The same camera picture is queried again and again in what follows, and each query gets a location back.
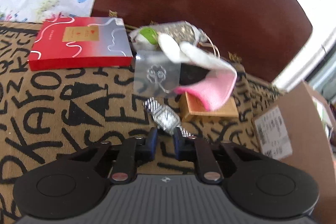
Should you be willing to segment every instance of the silver watch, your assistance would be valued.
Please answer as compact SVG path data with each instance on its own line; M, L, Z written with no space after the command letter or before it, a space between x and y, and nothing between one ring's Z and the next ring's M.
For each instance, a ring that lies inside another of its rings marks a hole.
M143 103L147 112L152 115L153 121L169 135L174 135L174 128L178 127L183 137L192 136L181 126L180 117L167 105L161 105L154 97L147 99Z

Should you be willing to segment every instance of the white bunny ear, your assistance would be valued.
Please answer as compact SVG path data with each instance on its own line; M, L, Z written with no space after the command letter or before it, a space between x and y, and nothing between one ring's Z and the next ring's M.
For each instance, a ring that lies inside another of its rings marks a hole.
M209 70L230 70L237 74L236 70L226 61L214 57L212 54L207 54L205 51L191 45L188 42L180 43L181 51L197 66Z
M190 59L181 51L178 43L171 36L165 33L159 33L157 41L160 45L161 50L165 53L165 55L171 62L190 62Z

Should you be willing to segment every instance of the watch bezel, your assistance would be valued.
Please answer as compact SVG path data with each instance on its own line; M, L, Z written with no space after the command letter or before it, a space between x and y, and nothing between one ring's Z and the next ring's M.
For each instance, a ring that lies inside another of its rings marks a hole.
M161 115L162 112L164 112L164 111L168 111L169 113L171 113L174 116L174 118L176 118L176 122L169 128L166 128L163 124L161 124L159 119L158 119L158 116ZM153 115L153 120L154 120L154 122L157 123L158 126L160 126L167 133L172 133L173 129L175 127L177 127L181 122L180 117L176 114L176 112L174 110L172 110L170 107L168 107L167 105L162 106L162 108L159 111L157 111L155 113L155 115Z

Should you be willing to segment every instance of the brown cardboard box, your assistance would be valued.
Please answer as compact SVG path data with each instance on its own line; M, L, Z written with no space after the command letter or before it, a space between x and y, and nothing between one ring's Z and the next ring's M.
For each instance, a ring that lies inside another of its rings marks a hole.
M286 149L288 150L291 146L292 154L280 160L312 175L320 189L320 198L313 211L313 217L322 224L335 224L336 176L334 157L325 133L325 126L321 122L314 103L316 99L324 106L330 118L329 123L333 128L336 128L336 121L328 103L305 82L301 82L289 93L280 97L271 108L257 116L253 122L262 148L263 142L266 143L264 147L267 147L266 138L270 138L271 130L277 129L277 126L281 129L283 124L285 125L290 141L290 145L286 144ZM277 107L281 113L278 117ZM275 121L275 129L271 129L272 121Z
M198 98L189 93L184 93L180 98L179 106L182 122L195 120L217 122L222 118L238 118L239 116L233 97L230 97L219 110L208 112L204 109L202 102Z

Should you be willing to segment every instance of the yellow box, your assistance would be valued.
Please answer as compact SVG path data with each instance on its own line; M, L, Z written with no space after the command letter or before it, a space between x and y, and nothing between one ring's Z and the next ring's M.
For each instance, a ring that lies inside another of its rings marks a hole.
M179 101L180 117L182 122L202 120L203 122L218 122L223 118L238 118L235 100L230 97L228 101L216 111L206 111L202 102L189 93L182 94Z

